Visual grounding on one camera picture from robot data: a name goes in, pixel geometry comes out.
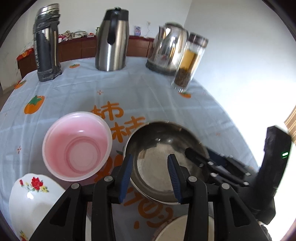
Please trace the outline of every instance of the brown cabinet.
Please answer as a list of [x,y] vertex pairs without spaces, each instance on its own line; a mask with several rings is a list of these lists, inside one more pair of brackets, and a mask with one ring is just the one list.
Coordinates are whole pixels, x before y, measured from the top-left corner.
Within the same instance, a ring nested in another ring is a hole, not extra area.
[[[147,57],[151,54],[152,38],[130,36],[127,56]],[[58,61],[64,62],[79,58],[91,58],[96,55],[96,37],[72,39],[58,44]],[[22,78],[37,69],[34,53],[17,62]]]

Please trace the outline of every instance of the glass bottle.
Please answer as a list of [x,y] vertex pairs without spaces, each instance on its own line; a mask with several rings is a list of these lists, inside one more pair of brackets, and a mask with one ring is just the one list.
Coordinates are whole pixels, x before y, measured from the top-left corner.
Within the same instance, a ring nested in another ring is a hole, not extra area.
[[178,92],[185,92],[200,63],[209,40],[195,33],[190,33],[184,54],[176,71],[172,86]]

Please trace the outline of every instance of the blue tablecloth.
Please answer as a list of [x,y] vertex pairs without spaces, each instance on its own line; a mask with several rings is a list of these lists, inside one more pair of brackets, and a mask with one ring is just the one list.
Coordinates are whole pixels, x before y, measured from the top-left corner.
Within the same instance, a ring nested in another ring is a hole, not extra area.
[[[102,72],[94,58],[87,58],[61,63],[63,74],[52,81],[39,82],[36,71],[26,75],[0,112],[0,210],[10,226],[8,200],[18,178],[44,174],[70,186],[49,173],[41,147],[49,127],[75,111],[100,115],[113,133],[109,163],[81,184],[110,173],[133,129],[159,119],[183,125],[209,148],[258,169],[236,126],[202,86],[193,80],[188,92],[179,94],[170,86],[172,77],[150,71],[145,63],[145,58],[128,57],[124,69]],[[29,102],[37,104],[28,107]],[[156,228],[186,208],[152,203],[129,188],[124,203],[113,205],[117,240],[149,241]]]

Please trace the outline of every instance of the red flower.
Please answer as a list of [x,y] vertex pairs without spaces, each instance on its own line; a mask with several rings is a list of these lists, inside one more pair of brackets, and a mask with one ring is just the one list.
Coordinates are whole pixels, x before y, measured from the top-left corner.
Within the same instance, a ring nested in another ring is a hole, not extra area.
[[32,182],[31,182],[33,188],[35,188],[36,190],[39,190],[40,187],[43,186],[43,182],[39,180],[39,178],[32,178]]

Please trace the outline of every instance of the silver kettle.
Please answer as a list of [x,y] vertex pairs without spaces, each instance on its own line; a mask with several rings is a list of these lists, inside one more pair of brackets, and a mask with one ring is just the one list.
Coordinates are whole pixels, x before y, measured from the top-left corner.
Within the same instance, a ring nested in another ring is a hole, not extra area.
[[96,68],[103,71],[124,68],[129,38],[128,10],[108,9],[96,38]]
[[159,26],[158,35],[153,42],[153,53],[147,59],[146,67],[161,74],[174,75],[188,38],[188,31],[178,23]]

